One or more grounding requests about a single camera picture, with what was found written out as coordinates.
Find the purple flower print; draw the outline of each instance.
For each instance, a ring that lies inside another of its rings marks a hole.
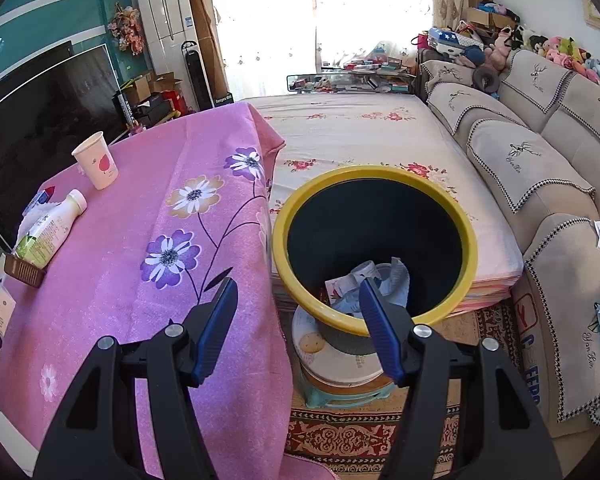
[[[264,176],[261,158],[255,148],[237,148],[226,158],[224,169],[231,169],[233,176],[243,176],[251,182]]]
[[[182,273],[197,267],[197,257],[202,248],[193,245],[193,233],[178,229],[171,238],[158,236],[146,247],[148,256],[140,265],[143,282],[155,282],[158,290],[165,286],[177,286],[182,280]]]

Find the yellow trash can rim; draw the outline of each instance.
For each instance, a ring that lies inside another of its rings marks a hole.
[[[280,279],[282,279],[294,300],[313,317],[344,332],[361,336],[369,335],[364,320],[347,316],[332,309],[304,288],[291,268],[286,247],[286,239],[293,217],[310,197],[334,184],[362,178],[393,180],[420,190],[442,206],[456,226],[462,245],[462,267],[458,279],[449,294],[440,303],[431,310],[414,317],[413,321],[416,324],[434,324],[444,319],[464,299],[475,277],[478,267],[475,232],[473,232],[473,227],[466,213],[442,187],[414,173],[398,170],[397,168],[348,166],[328,171],[296,189],[280,209],[273,229],[273,259]]]

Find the floral bedsheet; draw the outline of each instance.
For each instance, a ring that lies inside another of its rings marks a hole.
[[[522,273],[513,233],[465,153],[422,101],[386,94],[302,94],[249,102],[286,141],[275,163],[272,222],[289,195],[321,173],[352,164],[401,168],[441,186],[475,230],[478,272],[458,312],[509,296]],[[363,206],[374,207],[373,197]]]
[[[15,280],[0,350],[0,409],[35,447],[96,341],[152,337],[208,301],[223,276],[238,308],[215,371],[190,390],[222,480],[333,480],[284,455],[291,368],[270,286],[268,196],[283,140],[246,103],[151,128],[111,148],[120,176],[96,191],[72,166],[43,187],[88,208],[41,288]],[[147,471],[160,476],[145,381],[136,382]]]

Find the sofa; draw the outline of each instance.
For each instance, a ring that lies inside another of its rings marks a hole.
[[[527,50],[510,54],[499,100],[466,67],[430,60],[421,73],[523,254],[512,297],[524,378],[567,474],[600,434],[600,86]]]

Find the teal plastic stool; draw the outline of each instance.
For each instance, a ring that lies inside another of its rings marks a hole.
[[[365,394],[336,395],[319,390],[306,379],[304,374],[305,371],[302,370],[300,377],[302,379],[302,388],[307,408],[337,408],[343,410],[355,408],[356,406],[364,406],[377,399],[386,399],[395,388],[395,383],[389,383]]]

